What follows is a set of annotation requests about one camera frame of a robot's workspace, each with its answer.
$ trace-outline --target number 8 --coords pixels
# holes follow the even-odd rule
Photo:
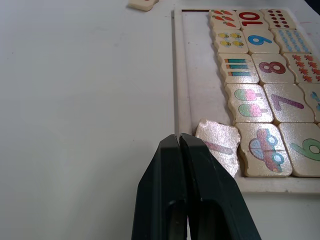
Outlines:
[[[270,63],[267,63],[265,61],[259,63],[259,68],[261,71],[270,74],[274,72],[275,74],[284,74],[286,72],[285,66],[283,66],[278,61],[272,61]]]

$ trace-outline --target car illustration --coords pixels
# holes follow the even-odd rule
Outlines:
[[[261,128],[256,131],[257,138],[249,142],[249,150],[257,159],[264,161],[268,169],[276,173],[282,173],[281,164],[284,157],[276,152],[275,146],[278,139],[271,135],[269,129]]]

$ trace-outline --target number puzzle piece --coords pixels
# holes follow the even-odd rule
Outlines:
[[[274,123],[313,123],[314,113],[304,100],[304,93],[295,84],[263,85],[269,100]]]
[[[221,74],[225,84],[257,84],[258,73],[250,55],[245,53],[220,53]]]
[[[259,10],[244,9],[235,11],[240,24],[241,29],[269,29],[268,23],[264,20],[264,15]]]
[[[294,83],[295,77],[287,68],[286,60],[276,53],[251,55],[262,84]]]
[[[313,111],[314,121],[320,123],[320,84],[300,83],[298,87],[304,92],[304,100]]]
[[[320,177],[320,128],[314,123],[281,123],[279,129],[291,159],[293,175]]]
[[[289,13],[282,9],[261,9],[270,29],[296,29]]]
[[[227,84],[228,107],[236,123],[272,123],[273,114],[265,92],[257,84]]]
[[[310,53],[311,48],[305,38],[297,30],[271,29],[275,42],[280,46],[283,53]]]
[[[310,53],[285,53],[283,54],[292,70],[295,82],[320,84],[320,62]]]
[[[209,10],[210,25],[214,29],[240,29],[240,22],[233,10]]]
[[[128,7],[142,11],[150,11],[159,0],[129,0]]]
[[[280,51],[280,47],[274,41],[274,35],[269,30],[244,29],[243,35],[250,54],[278,54]]]
[[[237,123],[240,155],[248,177],[286,177],[292,166],[279,130],[268,123]]]
[[[202,139],[211,154],[234,177],[240,168],[237,157],[237,148],[240,143],[238,129],[216,121],[201,119],[195,136]]]
[[[240,30],[213,29],[212,34],[218,53],[246,54],[249,51]]]

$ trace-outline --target wooden puzzle board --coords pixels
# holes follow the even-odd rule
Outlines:
[[[225,7],[228,10],[239,8]],[[308,38],[295,15],[286,10],[305,37],[312,53],[320,58],[319,49]],[[209,9],[175,9],[176,106],[177,132],[195,134],[201,118],[232,125],[233,116],[228,109],[228,95],[220,72],[217,49],[211,38]],[[235,176],[244,193],[299,193],[320,194],[320,178],[284,177],[250,178],[242,173]]]

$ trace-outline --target ice cream illustration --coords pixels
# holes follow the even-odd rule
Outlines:
[[[262,98],[261,93],[255,93],[252,89],[237,89],[234,96],[241,101],[255,101],[257,97]]]
[[[258,118],[262,116],[262,113],[268,112],[267,109],[261,109],[257,104],[242,104],[238,110],[242,116],[249,118]]]

